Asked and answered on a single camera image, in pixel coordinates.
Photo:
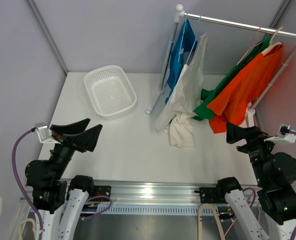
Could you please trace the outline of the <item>light blue hanger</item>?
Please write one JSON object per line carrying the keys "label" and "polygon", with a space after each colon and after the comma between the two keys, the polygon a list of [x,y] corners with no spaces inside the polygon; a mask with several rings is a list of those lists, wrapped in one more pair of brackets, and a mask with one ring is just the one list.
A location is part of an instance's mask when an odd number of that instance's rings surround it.
{"label": "light blue hanger", "polygon": [[191,50],[195,41],[195,34],[191,27],[188,17],[185,15],[184,23],[180,29],[179,35],[177,35],[179,21],[174,23],[173,32],[171,36],[171,54],[179,55]]}
{"label": "light blue hanger", "polygon": [[195,39],[194,39],[193,45],[191,47],[191,50],[189,52],[189,55],[188,55],[188,57],[186,59],[185,66],[187,66],[190,63],[190,57],[191,57],[192,53],[195,52],[195,48],[197,46],[198,25],[199,25],[199,22],[200,22],[202,16],[204,16],[204,13],[202,13],[200,15],[200,17],[198,18],[198,21],[197,21],[197,24],[196,24],[196,29],[195,29],[195,34],[194,34]]}

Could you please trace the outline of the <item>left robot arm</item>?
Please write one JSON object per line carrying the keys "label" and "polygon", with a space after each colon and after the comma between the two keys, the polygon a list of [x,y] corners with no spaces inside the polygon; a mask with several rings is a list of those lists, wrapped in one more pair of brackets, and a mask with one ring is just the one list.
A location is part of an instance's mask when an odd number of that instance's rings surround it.
{"label": "left robot arm", "polygon": [[54,144],[48,160],[34,160],[25,169],[27,185],[33,188],[31,208],[40,240],[71,240],[83,205],[95,196],[92,177],[77,175],[70,182],[61,179],[76,151],[92,152],[96,147],[103,126],[87,128],[89,122],[86,118],[68,125],[35,126],[41,143]]}

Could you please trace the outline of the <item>green t shirt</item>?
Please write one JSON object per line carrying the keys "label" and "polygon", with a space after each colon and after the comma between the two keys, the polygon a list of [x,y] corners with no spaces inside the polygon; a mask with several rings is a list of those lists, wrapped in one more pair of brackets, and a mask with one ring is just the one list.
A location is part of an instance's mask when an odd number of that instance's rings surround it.
{"label": "green t shirt", "polygon": [[210,110],[207,105],[212,102],[223,90],[224,88],[233,80],[233,78],[250,62],[252,61],[261,51],[269,46],[269,41],[271,37],[266,37],[262,41],[258,42],[249,53],[246,54],[242,60],[235,65],[230,72],[221,80],[221,82],[213,90],[202,89],[200,94],[201,103],[193,111],[196,116],[193,117],[194,120],[201,121],[204,119],[213,119],[214,112]]}

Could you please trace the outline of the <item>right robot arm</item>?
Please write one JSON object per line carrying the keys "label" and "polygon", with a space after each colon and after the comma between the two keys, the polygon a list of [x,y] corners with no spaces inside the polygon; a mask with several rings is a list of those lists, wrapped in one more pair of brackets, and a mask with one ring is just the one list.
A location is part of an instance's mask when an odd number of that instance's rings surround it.
{"label": "right robot arm", "polygon": [[291,144],[295,132],[282,124],[276,136],[269,136],[256,126],[239,127],[226,124],[226,141],[234,144],[245,140],[237,150],[249,156],[260,190],[258,200],[265,213],[268,232],[265,232],[244,198],[241,185],[235,177],[217,182],[215,196],[227,202],[239,221],[248,240],[296,239],[296,193],[292,183],[296,181],[296,159],[284,153],[272,153],[275,144]]}

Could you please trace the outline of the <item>blue t shirt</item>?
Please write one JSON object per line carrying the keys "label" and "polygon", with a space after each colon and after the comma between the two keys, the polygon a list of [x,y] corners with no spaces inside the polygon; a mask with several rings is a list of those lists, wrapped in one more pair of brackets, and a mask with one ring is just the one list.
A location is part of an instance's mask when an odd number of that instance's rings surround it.
{"label": "blue t shirt", "polygon": [[179,80],[179,76],[183,69],[183,66],[185,65],[184,54],[189,52],[190,50],[188,52],[184,52],[183,54],[176,54],[176,55],[170,54],[169,77],[167,80],[168,86],[170,87],[170,93],[166,98],[165,103],[167,103],[168,100],[170,99],[170,96],[174,90],[174,87],[176,86]]}

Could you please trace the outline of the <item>orange t shirt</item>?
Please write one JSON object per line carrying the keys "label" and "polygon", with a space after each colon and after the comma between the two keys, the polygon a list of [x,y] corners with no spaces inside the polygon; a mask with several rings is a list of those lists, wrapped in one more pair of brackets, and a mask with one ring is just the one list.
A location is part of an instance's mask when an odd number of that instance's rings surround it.
{"label": "orange t shirt", "polygon": [[251,60],[207,107],[214,112],[209,125],[215,134],[226,132],[226,123],[241,125],[248,104],[258,98],[279,65],[284,44],[276,42]]}

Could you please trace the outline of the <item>white t shirt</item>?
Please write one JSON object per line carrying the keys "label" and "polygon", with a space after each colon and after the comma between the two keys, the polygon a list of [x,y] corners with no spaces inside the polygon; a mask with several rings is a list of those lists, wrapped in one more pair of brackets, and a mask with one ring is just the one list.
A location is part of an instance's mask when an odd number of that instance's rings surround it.
{"label": "white t shirt", "polygon": [[194,110],[201,102],[207,40],[207,33],[199,37],[192,60],[183,66],[173,92],[156,120],[156,129],[168,134],[171,146],[195,147],[190,119],[196,116]]}

